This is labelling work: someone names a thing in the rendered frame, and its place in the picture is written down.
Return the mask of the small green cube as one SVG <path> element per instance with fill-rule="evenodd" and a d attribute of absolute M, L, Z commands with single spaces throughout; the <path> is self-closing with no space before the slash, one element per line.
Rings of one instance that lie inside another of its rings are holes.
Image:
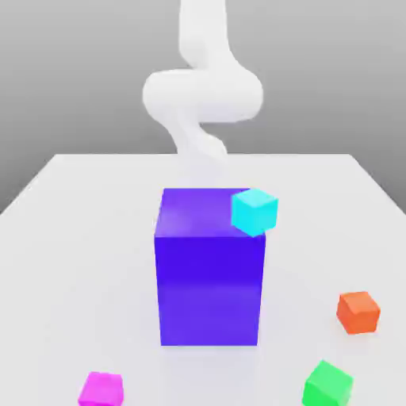
<path fill-rule="evenodd" d="M 354 378 L 322 360 L 304 384 L 303 406 L 347 406 Z"/>

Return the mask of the large purple box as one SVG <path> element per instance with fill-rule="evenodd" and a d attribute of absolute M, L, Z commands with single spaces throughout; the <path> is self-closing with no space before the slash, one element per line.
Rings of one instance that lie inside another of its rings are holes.
<path fill-rule="evenodd" d="M 164 346 L 254 346 L 266 237 L 232 226 L 236 189 L 166 188 L 155 227 Z"/>

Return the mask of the small magenta cube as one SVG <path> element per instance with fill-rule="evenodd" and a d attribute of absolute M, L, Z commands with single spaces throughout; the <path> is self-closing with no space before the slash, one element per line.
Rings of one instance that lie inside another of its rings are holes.
<path fill-rule="evenodd" d="M 120 374 L 90 372 L 78 398 L 79 406 L 122 406 L 123 379 Z"/>

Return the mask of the small cyan cube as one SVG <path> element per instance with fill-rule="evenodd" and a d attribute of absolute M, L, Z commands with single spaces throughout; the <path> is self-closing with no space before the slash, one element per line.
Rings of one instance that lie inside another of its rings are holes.
<path fill-rule="evenodd" d="M 251 237 L 274 228 L 278 219 L 277 197 L 259 189 L 248 189 L 232 196 L 232 225 Z"/>

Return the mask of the small orange cube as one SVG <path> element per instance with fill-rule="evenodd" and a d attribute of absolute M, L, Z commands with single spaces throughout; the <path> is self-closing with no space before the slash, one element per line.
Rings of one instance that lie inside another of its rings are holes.
<path fill-rule="evenodd" d="M 357 335 L 376 331 L 381 309 L 366 291 L 341 293 L 336 315 L 347 334 Z"/>

